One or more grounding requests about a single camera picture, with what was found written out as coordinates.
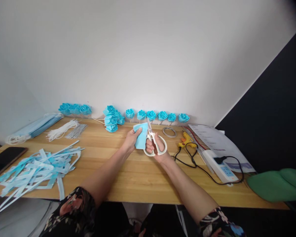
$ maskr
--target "wooden table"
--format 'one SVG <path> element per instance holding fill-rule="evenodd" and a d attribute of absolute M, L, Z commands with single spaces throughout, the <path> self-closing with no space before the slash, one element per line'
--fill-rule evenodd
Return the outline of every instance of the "wooden table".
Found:
<path fill-rule="evenodd" d="M 70 119 L 71 118 L 61 119 L 47 131 L 59 128 Z M 126 133 L 135 125 L 135 123 L 125 123 L 123 126 L 118 126 L 118 130 L 115 133 L 109 133 L 105 130 L 103 124 L 95 120 L 83 119 L 80 123 L 88 124 L 88 127 L 82 133 L 80 142 L 74 147 L 85 147 L 85 150 L 81 152 L 81 158 L 75 164 L 75 170 L 68 173 L 63 178 L 65 195 L 68 195 L 86 177 L 103 165 L 103 163 L 118 150 L 125 139 Z M 180 138 L 183 138 L 182 127 L 172 126 L 177 132 L 175 138 L 166 137 L 162 133 L 163 127 L 165 126 L 152 125 L 153 131 L 159 132 L 166 140 L 170 155 L 174 155 L 178 151 L 177 143 L 180 142 Z M 45 136 L 46 134 L 43 133 L 23 144 L 16 145 L 27 147 L 29 150 L 12 165 L 18 164 L 20 159 L 28 157 L 42 148 L 44 148 L 45 151 L 56 152 L 75 142 L 75 140 L 69 140 L 64 137 L 49 142 Z M 0 148 L 0 152 L 9 146 L 10 145 L 4 145 Z M 181 151 L 178 157 L 183 162 L 192 164 L 191 159 L 184 150 Z M 209 172 L 199 154 L 197 154 L 194 159 L 198 165 Z M 180 163 L 178 164 L 188 176 L 205 189 L 221 206 L 288 209 L 283 202 L 270 203 L 261 199 L 245 182 L 235 184 L 233 187 L 220 186 L 215 184 L 202 170 L 193 169 Z M 212 174 L 212 176 L 216 181 L 220 182 L 215 174 Z M 59 191 L 57 184 L 55 184 L 52 189 L 36 189 L 27 193 L 24 197 L 58 199 Z M 166 172 L 154 158 L 146 156 L 143 150 L 135 150 L 129 156 L 121 168 L 107 200 L 166 204 L 181 203 L 178 193 Z"/>

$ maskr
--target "yellow glue gun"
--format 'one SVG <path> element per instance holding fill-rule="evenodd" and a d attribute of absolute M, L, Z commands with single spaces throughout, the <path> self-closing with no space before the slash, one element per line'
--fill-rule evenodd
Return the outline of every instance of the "yellow glue gun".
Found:
<path fill-rule="evenodd" d="M 184 147 L 186 146 L 187 143 L 194 142 L 194 141 L 192 140 L 192 138 L 191 138 L 186 132 L 183 132 L 183 136 L 184 136 L 184 138 L 181 138 L 182 142 L 178 144 L 178 147 L 182 147 L 182 148 L 184 148 Z M 189 145 L 190 147 L 192 147 L 192 148 L 197 147 L 197 145 L 196 145 L 196 144 L 193 144 L 193 143 L 190 143 L 190 144 L 188 144 L 188 145 Z"/>

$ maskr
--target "white scissors handle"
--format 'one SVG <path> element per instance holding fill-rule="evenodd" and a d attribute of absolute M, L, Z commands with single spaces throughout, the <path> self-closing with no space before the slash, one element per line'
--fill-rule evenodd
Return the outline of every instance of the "white scissors handle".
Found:
<path fill-rule="evenodd" d="M 154 140 L 155 142 L 155 145 L 156 145 L 156 148 L 157 148 L 157 152 L 158 152 L 158 155 L 163 155 L 164 153 L 167 152 L 167 149 L 168 149 L 168 146 L 167 146 L 167 143 L 165 142 L 165 140 L 163 139 L 163 137 L 159 136 L 160 139 L 162 140 L 163 144 L 164 144 L 164 150 L 163 151 L 160 151 L 160 148 L 155 140 L 155 133 L 152 134 L 152 139 Z M 147 139 L 149 139 L 151 142 L 152 142 L 152 139 L 151 139 L 151 136 L 148 134 L 147 135 Z M 152 153 L 148 153 L 146 151 L 146 149 L 144 149 L 144 153 L 147 155 L 147 156 L 155 156 L 155 152 L 154 150 L 152 150 Z"/>

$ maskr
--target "green cushion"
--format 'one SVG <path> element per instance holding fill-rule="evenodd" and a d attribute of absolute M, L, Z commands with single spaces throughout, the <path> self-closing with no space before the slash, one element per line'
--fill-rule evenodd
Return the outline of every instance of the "green cushion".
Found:
<path fill-rule="evenodd" d="M 281 169 L 280 175 L 285 179 L 288 183 L 293 185 L 296 188 L 296 170 L 291 168 Z"/>
<path fill-rule="evenodd" d="M 247 179 L 250 188 L 261 198 L 270 201 L 296 201 L 296 188 L 279 171 L 268 171 Z"/>

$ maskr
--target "dark wall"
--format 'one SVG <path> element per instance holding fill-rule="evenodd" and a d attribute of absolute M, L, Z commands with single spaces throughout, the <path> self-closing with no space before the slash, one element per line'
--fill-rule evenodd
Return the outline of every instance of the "dark wall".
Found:
<path fill-rule="evenodd" d="M 258 172 L 296 169 L 296 35 L 216 128 Z"/>

